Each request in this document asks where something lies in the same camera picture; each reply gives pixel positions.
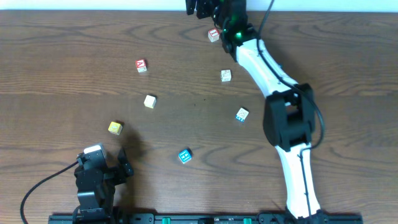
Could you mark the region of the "white block blue edge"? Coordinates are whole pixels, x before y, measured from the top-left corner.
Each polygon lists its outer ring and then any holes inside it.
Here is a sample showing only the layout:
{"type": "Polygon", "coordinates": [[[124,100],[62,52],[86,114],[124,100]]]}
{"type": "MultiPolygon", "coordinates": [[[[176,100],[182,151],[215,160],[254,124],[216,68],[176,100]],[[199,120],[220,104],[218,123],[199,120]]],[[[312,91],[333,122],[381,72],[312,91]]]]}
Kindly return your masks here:
{"type": "Polygon", "coordinates": [[[240,121],[240,122],[243,123],[243,122],[246,120],[248,114],[249,114],[249,111],[248,111],[247,109],[245,109],[245,108],[240,108],[240,109],[238,110],[238,112],[236,113],[235,118],[236,118],[238,121],[240,121]]]}

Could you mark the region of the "cream plain block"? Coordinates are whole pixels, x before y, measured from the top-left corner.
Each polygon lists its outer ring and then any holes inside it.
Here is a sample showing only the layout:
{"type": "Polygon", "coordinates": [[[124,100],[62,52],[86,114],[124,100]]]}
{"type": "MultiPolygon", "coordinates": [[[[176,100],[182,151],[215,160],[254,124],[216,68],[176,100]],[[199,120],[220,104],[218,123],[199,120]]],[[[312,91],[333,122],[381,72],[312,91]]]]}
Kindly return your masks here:
{"type": "Polygon", "coordinates": [[[144,100],[144,106],[153,109],[155,107],[156,102],[157,98],[155,96],[147,95],[144,100]]]}

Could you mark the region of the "yellow block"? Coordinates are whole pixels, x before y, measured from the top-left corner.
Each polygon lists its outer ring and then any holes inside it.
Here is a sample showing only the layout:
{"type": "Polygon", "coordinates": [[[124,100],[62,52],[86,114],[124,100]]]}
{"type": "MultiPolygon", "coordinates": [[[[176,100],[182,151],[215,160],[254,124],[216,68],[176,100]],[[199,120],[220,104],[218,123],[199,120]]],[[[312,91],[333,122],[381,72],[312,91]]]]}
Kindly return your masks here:
{"type": "Polygon", "coordinates": [[[123,125],[121,123],[112,121],[109,124],[108,131],[112,134],[120,135],[122,130],[123,130],[123,125]]]}

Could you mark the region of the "blue letter H block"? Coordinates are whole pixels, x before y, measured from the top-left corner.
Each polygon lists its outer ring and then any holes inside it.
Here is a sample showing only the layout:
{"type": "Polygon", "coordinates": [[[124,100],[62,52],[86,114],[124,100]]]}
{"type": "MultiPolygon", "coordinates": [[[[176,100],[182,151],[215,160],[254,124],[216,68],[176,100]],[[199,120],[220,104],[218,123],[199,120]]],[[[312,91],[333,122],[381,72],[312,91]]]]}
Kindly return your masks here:
{"type": "Polygon", "coordinates": [[[178,154],[180,161],[185,164],[192,159],[192,155],[189,149],[184,149],[178,154]]]}

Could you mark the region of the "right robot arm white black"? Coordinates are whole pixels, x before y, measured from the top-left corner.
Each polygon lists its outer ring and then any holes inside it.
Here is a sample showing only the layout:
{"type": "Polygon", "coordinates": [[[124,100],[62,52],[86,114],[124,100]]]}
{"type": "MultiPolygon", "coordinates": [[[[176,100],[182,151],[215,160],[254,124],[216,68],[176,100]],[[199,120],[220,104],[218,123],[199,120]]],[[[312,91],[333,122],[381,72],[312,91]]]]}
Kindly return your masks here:
{"type": "Polygon", "coordinates": [[[224,51],[242,66],[265,97],[263,130],[280,157],[287,189],[287,222],[323,223],[313,187],[310,153],[315,123],[323,116],[307,83],[290,78],[267,51],[261,33],[249,23],[243,0],[186,0],[188,15],[211,18],[224,51]]]}

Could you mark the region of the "red letter A block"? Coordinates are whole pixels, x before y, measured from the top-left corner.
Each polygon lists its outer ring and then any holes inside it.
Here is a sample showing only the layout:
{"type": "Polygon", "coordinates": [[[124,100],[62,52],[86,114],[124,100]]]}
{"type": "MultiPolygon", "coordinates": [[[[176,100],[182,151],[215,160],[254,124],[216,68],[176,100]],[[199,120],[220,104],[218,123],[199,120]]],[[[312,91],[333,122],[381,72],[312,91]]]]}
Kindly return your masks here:
{"type": "Polygon", "coordinates": [[[139,73],[147,71],[146,61],[144,59],[136,60],[136,68],[139,73]]]}

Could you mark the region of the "red letter I block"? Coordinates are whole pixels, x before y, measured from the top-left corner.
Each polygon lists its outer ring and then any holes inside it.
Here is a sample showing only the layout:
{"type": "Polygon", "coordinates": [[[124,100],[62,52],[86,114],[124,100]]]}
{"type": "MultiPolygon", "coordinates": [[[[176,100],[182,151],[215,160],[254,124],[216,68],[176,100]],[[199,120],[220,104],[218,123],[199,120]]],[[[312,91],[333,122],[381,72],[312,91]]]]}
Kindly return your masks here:
{"type": "Polygon", "coordinates": [[[220,33],[217,28],[214,28],[214,29],[211,29],[208,31],[208,38],[209,38],[210,42],[215,42],[215,41],[219,40],[219,37],[220,37],[220,33]]]}

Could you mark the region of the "white picture block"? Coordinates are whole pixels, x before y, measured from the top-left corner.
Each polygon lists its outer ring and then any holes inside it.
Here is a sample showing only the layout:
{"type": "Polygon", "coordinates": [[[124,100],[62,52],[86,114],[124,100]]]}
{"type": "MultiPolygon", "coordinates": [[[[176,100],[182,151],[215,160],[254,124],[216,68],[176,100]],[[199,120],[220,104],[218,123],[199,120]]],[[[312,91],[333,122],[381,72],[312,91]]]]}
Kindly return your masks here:
{"type": "Polygon", "coordinates": [[[220,77],[222,82],[230,82],[232,78],[231,70],[222,70],[220,77]]]}

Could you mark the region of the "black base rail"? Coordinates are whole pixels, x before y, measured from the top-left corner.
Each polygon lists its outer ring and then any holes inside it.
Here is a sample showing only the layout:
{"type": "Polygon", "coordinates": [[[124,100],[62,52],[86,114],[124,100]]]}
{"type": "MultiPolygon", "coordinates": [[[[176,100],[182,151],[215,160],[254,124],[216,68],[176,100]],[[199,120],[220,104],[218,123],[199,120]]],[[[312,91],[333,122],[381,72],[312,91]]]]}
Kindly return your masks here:
{"type": "Polygon", "coordinates": [[[118,215],[104,223],[119,224],[362,224],[360,215],[328,215],[318,213],[310,218],[293,218],[282,213],[260,213],[258,215],[154,215],[135,213],[118,215]]]}

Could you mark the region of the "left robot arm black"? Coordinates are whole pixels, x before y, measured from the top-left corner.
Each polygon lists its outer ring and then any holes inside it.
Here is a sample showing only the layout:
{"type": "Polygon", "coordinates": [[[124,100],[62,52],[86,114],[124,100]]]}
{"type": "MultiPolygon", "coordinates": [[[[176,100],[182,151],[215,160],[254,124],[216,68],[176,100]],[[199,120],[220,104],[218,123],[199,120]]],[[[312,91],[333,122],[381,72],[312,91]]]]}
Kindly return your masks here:
{"type": "Polygon", "coordinates": [[[73,215],[73,223],[118,223],[122,216],[113,206],[116,186],[134,175],[125,150],[118,154],[119,164],[108,167],[104,153],[97,150],[81,153],[74,171],[80,216],[73,215]]]}

